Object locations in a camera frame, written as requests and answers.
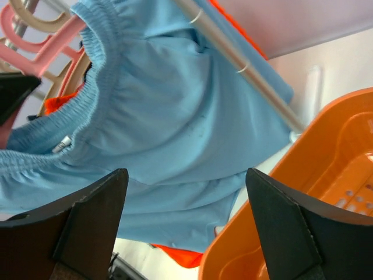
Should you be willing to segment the pink plastic hanger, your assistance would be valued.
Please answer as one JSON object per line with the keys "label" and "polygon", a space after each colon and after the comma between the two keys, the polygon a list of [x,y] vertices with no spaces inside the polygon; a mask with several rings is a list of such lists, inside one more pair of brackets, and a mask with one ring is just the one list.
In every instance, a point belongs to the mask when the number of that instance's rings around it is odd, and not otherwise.
{"label": "pink plastic hanger", "polygon": [[[48,37],[40,43],[31,43],[22,39],[12,28],[12,20],[18,16],[28,26],[48,33]],[[36,57],[29,60],[11,48],[1,44],[1,59],[16,67],[25,74],[42,76],[49,65],[61,53],[77,62],[83,54],[82,50],[75,51],[69,43],[86,27],[78,16],[69,16],[65,12],[52,21],[41,20],[31,14],[21,1],[10,1],[1,11],[1,28],[11,43],[20,49],[35,53]]]}

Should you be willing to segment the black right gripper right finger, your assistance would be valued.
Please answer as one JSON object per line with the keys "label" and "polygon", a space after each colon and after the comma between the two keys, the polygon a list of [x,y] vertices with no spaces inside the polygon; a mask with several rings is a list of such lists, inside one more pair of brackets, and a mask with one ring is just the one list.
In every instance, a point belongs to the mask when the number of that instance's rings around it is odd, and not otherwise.
{"label": "black right gripper right finger", "polygon": [[371,217],[253,168],[246,187],[270,279],[372,279]]}

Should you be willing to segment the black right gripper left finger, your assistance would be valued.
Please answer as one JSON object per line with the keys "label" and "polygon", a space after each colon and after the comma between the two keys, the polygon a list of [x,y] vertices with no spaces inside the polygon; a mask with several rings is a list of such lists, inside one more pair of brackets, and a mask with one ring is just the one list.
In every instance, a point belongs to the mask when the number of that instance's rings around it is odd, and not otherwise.
{"label": "black right gripper left finger", "polygon": [[107,279],[128,172],[1,222],[1,279]]}

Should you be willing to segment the light blue shorts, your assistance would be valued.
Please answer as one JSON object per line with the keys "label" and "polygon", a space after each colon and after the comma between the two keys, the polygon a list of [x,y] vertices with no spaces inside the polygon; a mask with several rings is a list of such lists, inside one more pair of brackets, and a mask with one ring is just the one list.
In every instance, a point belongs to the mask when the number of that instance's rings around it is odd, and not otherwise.
{"label": "light blue shorts", "polygon": [[118,237],[202,253],[245,174],[290,130],[173,1],[79,1],[92,62],[60,110],[1,151],[1,212],[19,214],[125,168]]}

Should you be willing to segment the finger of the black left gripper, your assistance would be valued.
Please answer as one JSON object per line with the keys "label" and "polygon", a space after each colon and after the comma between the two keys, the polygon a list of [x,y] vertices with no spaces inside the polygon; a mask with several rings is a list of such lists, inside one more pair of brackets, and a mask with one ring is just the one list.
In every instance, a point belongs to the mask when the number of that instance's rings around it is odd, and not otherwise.
{"label": "finger of the black left gripper", "polygon": [[1,125],[10,119],[40,84],[41,79],[34,75],[1,73]]}

